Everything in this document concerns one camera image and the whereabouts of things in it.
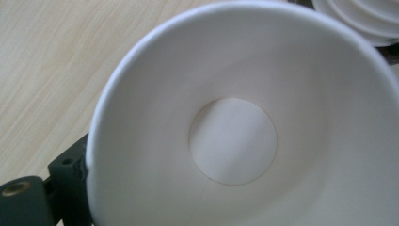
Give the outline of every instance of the plate stack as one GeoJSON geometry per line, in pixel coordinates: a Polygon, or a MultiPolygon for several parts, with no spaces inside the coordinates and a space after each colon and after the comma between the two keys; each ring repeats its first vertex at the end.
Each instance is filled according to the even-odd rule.
{"type": "Polygon", "coordinates": [[[312,0],[314,8],[355,29],[373,46],[399,42],[399,0],[312,0]]]}

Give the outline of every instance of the black clamp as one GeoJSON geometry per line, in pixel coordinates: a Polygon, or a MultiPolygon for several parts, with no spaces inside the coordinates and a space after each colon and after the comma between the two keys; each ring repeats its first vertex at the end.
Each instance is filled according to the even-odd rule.
{"type": "Polygon", "coordinates": [[[80,138],[49,166],[50,177],[28,176],[0,186],[0,225],[92,225],[86,192],[85,152],[80,138]]]}

